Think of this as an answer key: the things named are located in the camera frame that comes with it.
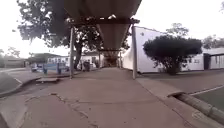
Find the tree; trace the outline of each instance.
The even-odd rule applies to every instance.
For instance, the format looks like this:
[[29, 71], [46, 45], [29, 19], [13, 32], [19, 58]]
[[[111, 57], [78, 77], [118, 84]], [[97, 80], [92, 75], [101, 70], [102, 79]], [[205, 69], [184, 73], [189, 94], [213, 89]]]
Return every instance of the tree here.
[[144, 44], [144, 52], [155, 61], [155, 67], [163, 65], [165, 72], [175, 75], [187, 60], [202, 53], [202, 43], [197, 39], [185, 39], [170, 35], [148, 40]]
[[215, 35], [206, 37], [202, 42], [205, 49], [224, 47], [224, 38], [217, 38]]
[[[28, 0], [27, 3], [17, 0], [17, 3], [22, 16], [18, 29], [24, 40], [40, 38], [48, 47], [69, 47], [70, 29], [74, 26], [72, 18], [64, 10], [63, 0]], [[103, 42], [96, 26], [76, 26], [74, 35], [77, 51], [74, 68], [77, 68], [82, 49], [102, 49]]]
[[19, 58], [20, 51], [16, 50], [16, 48], [14, 48], [14, 47], [9, 47], [8, 55]]
[[182, 26], [181, 23], [173, 23], [172, 28], [166, 29], [167, 33], [172, 34], [174, 36], [187, 36], [189, 29]]

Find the sky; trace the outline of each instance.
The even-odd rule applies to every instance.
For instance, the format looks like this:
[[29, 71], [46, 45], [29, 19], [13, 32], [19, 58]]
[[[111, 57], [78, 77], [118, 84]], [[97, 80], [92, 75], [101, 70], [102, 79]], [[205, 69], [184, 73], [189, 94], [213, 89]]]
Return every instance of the sky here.
[[[140, 20], [137, 26], [162, 32], [170, 28], [172, 23], [182, 23], [190, 30], [190, 37], [203, 39], [214, 34], [218, 37], [224, 37], [222, 1], [224, 0], [142, 0], [134, 17]], [[23, 58], [29, 57], [30, 52], [68, 55], [67, 48], [50, 49], [40, 39], [36, 39], [32, 43], [22, 40], [18, 31], [12, 32], [13, 29], [17, 28], [18, 23], [16, 21], [20, 19], [16, 0], [4, 0], [1, 5], [0, 49], [7, 53], [8, 47], [13, 46], [20, 50], [20, 57]]]

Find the concrete sidewalk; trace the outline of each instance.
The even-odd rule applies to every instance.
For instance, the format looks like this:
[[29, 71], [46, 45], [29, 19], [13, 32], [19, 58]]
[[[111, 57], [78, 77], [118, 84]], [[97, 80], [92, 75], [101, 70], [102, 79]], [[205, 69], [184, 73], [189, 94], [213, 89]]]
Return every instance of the concrete sidewalk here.
[[180, 92], [148, 78], [133, 80], [125, 70], [106, 68], [2, 99], [0, 112], [10, 128], [223, 128], [167, 97]]

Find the metal canopy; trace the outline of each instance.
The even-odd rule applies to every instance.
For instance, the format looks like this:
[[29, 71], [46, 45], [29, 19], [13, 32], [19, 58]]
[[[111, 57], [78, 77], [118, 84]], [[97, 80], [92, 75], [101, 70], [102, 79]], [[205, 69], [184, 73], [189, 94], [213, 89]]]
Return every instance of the metal canopy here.
[[[142, 0], [64, 0], [65, 10], [79, 21], [85, 17], [131, 18], [136, 14]], [[119, 49], [130, 24], [97, 25], [106, 49]]]
[[130, 18], [137, 12], [141, 0], [64, 0], [67, 12], [74, 18], [93, 16], [96, 18]]

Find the support pole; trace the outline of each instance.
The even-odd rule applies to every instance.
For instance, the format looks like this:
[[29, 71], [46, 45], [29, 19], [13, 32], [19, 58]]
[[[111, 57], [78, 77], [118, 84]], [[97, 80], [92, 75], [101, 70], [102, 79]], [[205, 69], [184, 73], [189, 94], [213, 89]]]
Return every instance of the support pole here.
[[71, 28], [71, 35], [70, 35], [70, 78], [72, 79], [73, 78], [73, 75], [74, 75], [74, 64], [73, 64], [73, 61], [74, 61], [74, 41], [75, 41], [75, 38], [74, 38], [74, 28]]
[[133, 79], [137, 77], [137, 44], [135, 26], [132, 26], [132, 47], [133, 47]]
[[120, 68], [122, 68], [121, 51], [120, 51]]
[[99, 51], [99, 68], [101, 68], [101, 57], [100, 57], [100, 51]]

